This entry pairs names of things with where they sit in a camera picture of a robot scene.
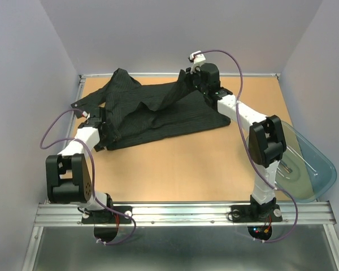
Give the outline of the black pinstriped long sleeve shirt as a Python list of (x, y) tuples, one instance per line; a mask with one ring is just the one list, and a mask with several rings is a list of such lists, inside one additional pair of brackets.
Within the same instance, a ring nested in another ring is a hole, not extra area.
[(101, 104), (109, 125), (100, 150), (118, 150), (231, 123), (210, 108), (199, 91), (188, 89), (183, 70), (175, 82), (143, 85), (118, 68), (107, 84), (71, 107), (92, 113)]

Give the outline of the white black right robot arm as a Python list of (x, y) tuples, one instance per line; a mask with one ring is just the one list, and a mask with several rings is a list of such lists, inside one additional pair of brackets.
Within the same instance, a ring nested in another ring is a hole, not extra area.
[(221, 86), (219, 70), (212, 63), (196, 64), (185, 70), (188, 86), (198, 90), (215, 111), (238, 124), (250, 163), (254, 166), (254, 188), (248, 204), (231, 206), (228, 220), (237, 223), (263, 222), (270, 218), (280, 222), (276, 203), (277, 167), (286, 151), (283, 126), (278, 116), (266, 116), (237, 100)]

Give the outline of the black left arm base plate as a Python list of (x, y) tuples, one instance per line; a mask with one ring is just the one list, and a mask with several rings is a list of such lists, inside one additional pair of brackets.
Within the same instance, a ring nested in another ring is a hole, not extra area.
[[(125, 213), (126, 211), (132, 212), (132, 206), (114, 206), (115, 211)], [(114, 224), (116, 222), (114, 215), (106, 209), (99, 211), (86, 211), (82, 214), (81, 223), (84, 225), (92, 224)]]

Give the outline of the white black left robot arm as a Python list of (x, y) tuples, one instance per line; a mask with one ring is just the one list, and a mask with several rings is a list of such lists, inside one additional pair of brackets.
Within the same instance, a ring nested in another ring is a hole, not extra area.
[(114, 218), (112, 199), (107, 193), (96, 192), (92, 173), (86, 158), (93, 164), (92, 151), (99, 151), (101, 143), (108, 134), (106, 110), (98, 107), (92, 112), (73, 108), (85, 121), (81, 123), (73, 138), (65, 138), (68, 145), (58, 154), (46, 158), (47, 197), (55, 204), (75, 204), (85, 215), (95, 216), (101, 222), (109, 222)]

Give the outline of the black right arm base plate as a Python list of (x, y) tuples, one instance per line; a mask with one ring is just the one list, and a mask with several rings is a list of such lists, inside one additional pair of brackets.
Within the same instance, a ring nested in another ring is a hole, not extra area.
[(282, 215), (276, 216), (275, 210), (279, 206), (275, 204), (269, 207), (259, 207), (256, 204), (241, 204), (230, 206), (227, 213), (227, 219), (234, 223), (265, 223), (265, 222), (282, 222)]

